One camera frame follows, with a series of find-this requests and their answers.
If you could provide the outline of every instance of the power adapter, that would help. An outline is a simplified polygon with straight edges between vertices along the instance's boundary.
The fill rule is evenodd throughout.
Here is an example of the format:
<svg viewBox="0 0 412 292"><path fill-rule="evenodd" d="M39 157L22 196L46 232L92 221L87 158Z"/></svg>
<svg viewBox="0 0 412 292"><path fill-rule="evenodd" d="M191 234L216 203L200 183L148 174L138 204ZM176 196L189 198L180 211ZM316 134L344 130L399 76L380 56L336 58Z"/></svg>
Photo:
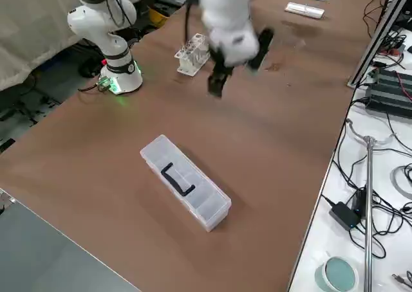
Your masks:
<svg viewBox="0 0 412 292"><path fill-rule="evenodd" d="M339 223L346 231L350 231L356 227L361 219L353 210L351 210L348 205L343 202L334 203L330 201L327 197L323 196L325 200L332 206L329 214Z"/></svg>

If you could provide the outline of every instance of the metal pole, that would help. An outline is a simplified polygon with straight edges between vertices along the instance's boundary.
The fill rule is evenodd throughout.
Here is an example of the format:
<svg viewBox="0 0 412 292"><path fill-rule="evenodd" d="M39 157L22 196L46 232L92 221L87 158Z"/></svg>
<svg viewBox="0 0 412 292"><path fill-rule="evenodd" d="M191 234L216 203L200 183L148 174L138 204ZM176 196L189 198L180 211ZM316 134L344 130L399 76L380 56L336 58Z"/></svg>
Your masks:
<svg viewBox="0 0 412 292"><path fill-rule="evenodd" d="M372 194L373 194L373 146L376 141L371 136L365 137L368 150L366 176L366 231L365 231L365 282L364 292L372 292Z"/></svg>

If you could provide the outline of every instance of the clear plastic box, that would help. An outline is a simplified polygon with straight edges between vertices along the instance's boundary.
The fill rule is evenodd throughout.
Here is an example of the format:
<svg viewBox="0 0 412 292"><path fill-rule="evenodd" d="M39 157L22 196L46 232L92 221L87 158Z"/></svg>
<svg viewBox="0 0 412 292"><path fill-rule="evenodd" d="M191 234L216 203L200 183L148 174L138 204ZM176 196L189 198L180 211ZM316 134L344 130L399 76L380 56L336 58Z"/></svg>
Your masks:
<svg viewBox="0 0 412 292"><path fill-rule="evenodd" d="M230 198L166 136L157 137L140 154L208 232L226 217Z"/></svg>

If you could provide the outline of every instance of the floor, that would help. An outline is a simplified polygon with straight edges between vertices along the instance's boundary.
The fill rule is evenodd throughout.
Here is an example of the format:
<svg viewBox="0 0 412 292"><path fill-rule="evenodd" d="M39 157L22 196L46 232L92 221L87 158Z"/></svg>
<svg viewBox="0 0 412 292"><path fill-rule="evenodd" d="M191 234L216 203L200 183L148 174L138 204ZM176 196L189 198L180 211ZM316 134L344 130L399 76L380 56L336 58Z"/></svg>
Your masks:
<svg viewBox="0 0 412 292"><path fill-rule="evenodd" d="M60 102L65 101L78 88L84 87L88 81L88 79L82 78L77 73L79 64L87 57L87 54L79 53L74 49L63 51L35 71L36 87ZM28 78L23 86L10 88L8 92L11 94L8 95L14 96L14 93L27 93L32 83L33 79ZM38 122L41 122L57 106L53 101L48 100L45 102L42 98L43 96L36 91L30 91L27 95L21 97L29 110L36 114L35 119ZM32 125L33 123L27 117L16 113L13 117L0 123L0 138L3 139L3 142L9 138L18 140Z"/></svg>

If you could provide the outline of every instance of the gray floor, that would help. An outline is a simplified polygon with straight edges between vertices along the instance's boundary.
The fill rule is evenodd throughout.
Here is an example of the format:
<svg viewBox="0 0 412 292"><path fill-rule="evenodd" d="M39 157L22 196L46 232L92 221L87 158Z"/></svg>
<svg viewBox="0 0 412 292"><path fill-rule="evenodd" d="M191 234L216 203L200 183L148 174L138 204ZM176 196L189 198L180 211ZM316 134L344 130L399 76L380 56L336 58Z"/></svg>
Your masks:
<svg viewBox="0 0 412 292"><path fill-rule="evenodd" d="M84 87L88 79L82 78L77 73L77 68L89 55L81 54L75 50L69 49L59 54L57 57L44 64L40 69L35 70L37 77L37 88L45 91L58 101L65 101L78 88ZM24 86L15 86L7 89L7 94L0 92L0 101L7 100L5 96L14 97L14 93L26 93L33 79L28 79ZM39 111L35 116L37 121L41 121L50 111L55 108L53 102L46 104L41 103L42 96L35 91L30 91L27 95L21 97L21 100L31 111ZM6 141L9 138L18 140L30 127L30 122L25 116L16 113L13 117L5 122L0 122L0 138Z"/></svg>
<svg viewBox="0 0 412 292"><path fill-rule="evenodd" d="M65 101L88 81L77 73L78 65L87 56L75 51L65 51L37 70L37 87L57 100ZM28 89L24 86L14 88L13 91L20 93L25 93ZM39 122L56 108L53 102L41 103L41 98L42 96L34 91L22 97L22 101L31 111L38 111L35 118ZM31 125L30 121L17 113L7 121L0 122L0 138L3 141L9 138L18 140L30 130ZM0 215L0 291L138 290L31 211L16 203Z"/></svg>

